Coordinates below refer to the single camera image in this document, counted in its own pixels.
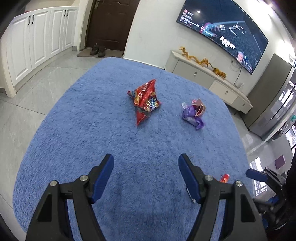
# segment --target crumpled wrapper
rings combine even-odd
[[[127,93],[133,99],[133,104],[136,107],[137,126],[141,121],[149,118],[151,112],[161,105],[156,97],[155,81],[151,80]]]
[[[193,100],[191,105],[187,105],[185,102],[182,103],[183,112],[182,119],[195,126],[196,130],[204,127],[204,122],[201,116],[205,112],[205,106],[200,99]]]

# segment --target green object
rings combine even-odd
[[[291,121],[294,122],[295,120],[296,120],[296,115],[293,115],[293,116],[291,117]]]

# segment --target blue gripper pad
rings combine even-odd
[[[178,166],[181,172],[181,175],[185,181],[185,184],[188,188],[190,196],[192,199],[195,199],[198,203],[201,200],[198,181],[195,179],[193,172],[191,171],[189,165],[185,161],[182,155],[179,156]]]
[[[91,197],[93,203],[102,197],[103,191],[105,190],[114,167],[114,157],[111,154],[107,154],[99,167],[101,167],[101,165],[103,165],[102,170],[93,185],[93,195]]]
[[[251,168],[246,171],[246,176],[248,178],[254,179],[254,180],[259,181],[261,183],[264,183],[267,181],[267,174],[257,171],[257,170],[254,170],[254,169],[251,169]]]

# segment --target blue carpet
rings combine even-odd
[[[126,94],[156,79],[162,102],[136,127],[135,109]],[[201,98],[205,127],[196,131],[181,118],[181,103]],[[106,58],[83,75],[60,98],[32,139],[15,182],[13,208],[24,231],[51,180],[71,182],[99,165],[106,153],[114,170],[102,198],[94,205],[108,240],[184,241],[196,219],[178,168],[186,153],[205,174],[229,183],[245,177],[247,157],[231,115],[209,90],[164,70],[120,58]],[[81,240],[69,202],[75,240]],[[217,240],[223,202],[212,240]]]

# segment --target yellow dragon figurine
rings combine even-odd
[[[197,59],[197,57],[195,57],[195,56],[193,56],[193,55],[189,55],[189,53],[186,51],[186,48],[185,48],[185,47],[180,47],[179,49],[182,50],[182,52],[183,52],[183,53],[182,53],[182,56],[186,57],[188,60],[190,60],[190,59],[193,58],[194,61],[195,61],[196,63],[198,63],[199,65],[201,65],[201,66],[206,65],[207,67],[209,67],[209,65],[210,65],[210,66],[212,67],[212,69],[213,69],[213,72],[214,72],[216,75],[222,77],[223,79],[226,78],[226,74],[225,74],[224,72],[220,71],[218,68],[214,68],[214,67],[211,65],[211,63],[209,62],[209,60],[206,59],[206,57],[205,57],[202,61],[199,61],[199,60]]]

